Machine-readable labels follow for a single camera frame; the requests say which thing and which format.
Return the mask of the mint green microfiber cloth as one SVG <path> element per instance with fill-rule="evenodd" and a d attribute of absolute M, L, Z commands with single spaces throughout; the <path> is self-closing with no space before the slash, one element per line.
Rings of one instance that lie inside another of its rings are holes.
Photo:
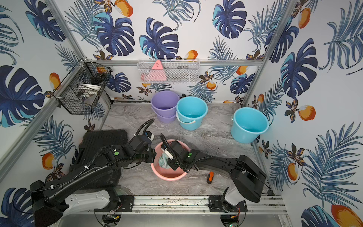
<path fill-rule="evenodd" d="M 169 151 L 162 152 L 158 161 L 159 166 L 164 169 L 170 169 L 171 167 L 167 163 L 170 157 L 173 158 L 173 155 Z"/>

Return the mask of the pink plastic bucket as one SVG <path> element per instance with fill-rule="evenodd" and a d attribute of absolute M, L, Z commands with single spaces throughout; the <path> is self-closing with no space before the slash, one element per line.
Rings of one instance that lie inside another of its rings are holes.
<path fill-rule="evenodd" d="M 178 181 L 182 178 L 184 178 L 187 173 L 184 172 L 180 167 L 177 168 L 177 170 L 173 170 L 171 168 L 162 168 L 159 165 L 159 160 L 162 157 L 162 142 L 160 142 L 155 147 L 156 157 L 154 159 L 154 162 L 151 164 L 152 171 L 154 174 L 165 181 Z"/>

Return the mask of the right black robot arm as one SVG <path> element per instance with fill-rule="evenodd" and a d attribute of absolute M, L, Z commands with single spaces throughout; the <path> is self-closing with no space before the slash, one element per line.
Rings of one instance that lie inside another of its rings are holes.
<path fill-rule="evenodd" d="M 237 205 L 243 200 L 259 203 L 265 186 L 266 174 L 246 155 L 240 157 L 221 158 L 206 154 L 200 150 L 186 150 L 180 142 L 163 142 L 162 150 L 168 152 L 167 164 L 173 170 L 181 168 L 188 173 L 190 170 L 204 170 L 229 177 L 234 187 L 227 189 L 224 200 Z"/>

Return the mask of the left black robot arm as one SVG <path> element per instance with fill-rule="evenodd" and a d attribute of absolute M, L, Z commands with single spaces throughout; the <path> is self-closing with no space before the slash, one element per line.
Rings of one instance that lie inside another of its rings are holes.
<path fill-rule="evenodd" d="M 75 171 L 47 183 L 38 180 L 30 185 L 35 226 L 48 227 L 64 215 L 94 209 L 108 212 L 119 209 L 122 204 L 114 189 L 98 193 L 81 194 L 77 200 L 75 192 L 130 164 L 153 163 L 156 152 L 151 147 L 154 136 L 147 131 L 135 135 L 125 145 L 102 147 L 87 164 Z"/>

